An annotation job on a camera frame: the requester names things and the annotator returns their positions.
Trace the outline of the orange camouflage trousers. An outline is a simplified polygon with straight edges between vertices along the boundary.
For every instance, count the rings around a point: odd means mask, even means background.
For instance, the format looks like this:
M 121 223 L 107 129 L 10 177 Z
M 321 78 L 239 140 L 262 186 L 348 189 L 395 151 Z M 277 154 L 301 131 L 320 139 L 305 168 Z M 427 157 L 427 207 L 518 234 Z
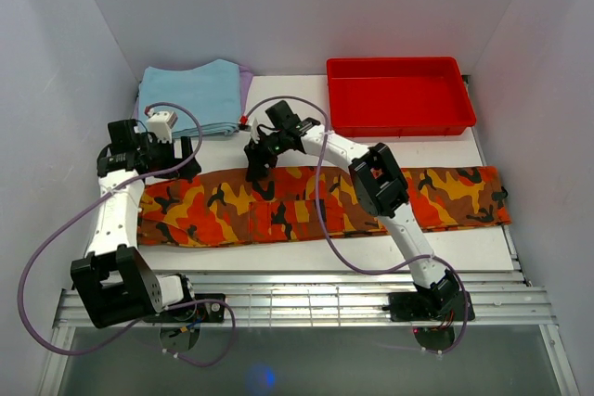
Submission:
M 507 190 L 492 166 L 405 168 L 410 202 L 424 232 L 511 222 Z M 349 174 L 338 167 L 279 167 L 260 182 L 243 169 L 148 185 L 140 201 L 143 246 L 222 248 L 251 244 L 383 236 L 358 204 Z

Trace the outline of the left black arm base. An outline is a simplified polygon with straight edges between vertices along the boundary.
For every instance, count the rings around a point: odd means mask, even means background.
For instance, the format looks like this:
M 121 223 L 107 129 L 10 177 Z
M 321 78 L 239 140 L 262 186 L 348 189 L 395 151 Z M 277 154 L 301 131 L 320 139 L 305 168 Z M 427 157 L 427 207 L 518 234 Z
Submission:
M 142 319 L 152 324 L 191 324 L 194 322 L 222 323 L 225 319 L 225 308 L 221 303 L 204 302 L 184 309 L 154 314 Z

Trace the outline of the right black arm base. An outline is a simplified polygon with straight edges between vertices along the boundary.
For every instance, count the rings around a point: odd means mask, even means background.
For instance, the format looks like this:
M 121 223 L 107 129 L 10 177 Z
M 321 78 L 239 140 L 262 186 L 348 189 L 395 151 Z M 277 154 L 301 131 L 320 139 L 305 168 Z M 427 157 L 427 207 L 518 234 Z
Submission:
M 475 312 L 468 292 L 458 292 L 445 304 L 431 303 L 418 292 L 394 292 L 381 309 L 390 315 L 392 322 L 413 321 L 473 321 Z

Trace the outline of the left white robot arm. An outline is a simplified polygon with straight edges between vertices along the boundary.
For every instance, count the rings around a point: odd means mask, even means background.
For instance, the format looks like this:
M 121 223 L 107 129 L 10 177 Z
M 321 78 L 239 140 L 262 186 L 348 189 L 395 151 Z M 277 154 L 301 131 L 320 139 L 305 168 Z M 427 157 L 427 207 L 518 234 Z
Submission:
M 97 157 L 101 204 L 84 257 L 71 263 L 71 279 L 91 322 L 97 328 L 153 316 L 165 310 L 176 321 L 197 310 L 188 279 L 157 276 L 137 248 L 137 224 L 146 174 L 191 179 L 200 173 L 191 141 L 174 153 L 177 116 L 159 111 L 139 130 L 133 119 L 108 125 L 110 143 Z

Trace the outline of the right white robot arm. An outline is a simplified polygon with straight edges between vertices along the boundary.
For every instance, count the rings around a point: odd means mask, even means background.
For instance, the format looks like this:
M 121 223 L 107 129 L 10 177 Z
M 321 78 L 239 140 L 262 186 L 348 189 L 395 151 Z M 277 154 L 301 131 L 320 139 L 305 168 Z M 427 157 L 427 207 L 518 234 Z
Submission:
M 342 137 L 331 131 L 328 118 L 302 119 L 291 110 L 291 100 L 291 96 L 265 99 L 269 125 L 260 124 L 250 113 L 241 117 L 240 129 L 250 134 L 244 148 L 248 180 L 265 178 L 278 157 L 290 150 L 341 168 L 350 175 L 360 206 L 386 228 L 404 258 L 387 271 L 407 267 L 411 273 L 415 304 L 405 312 L 406 319 L 440 319 L 450 314 L 468 319 L 466 289 L 455 269 L 436 256 L 422 232 L 409 201 L 407 180 L 391 149 L 383 143 L 369 147 Z

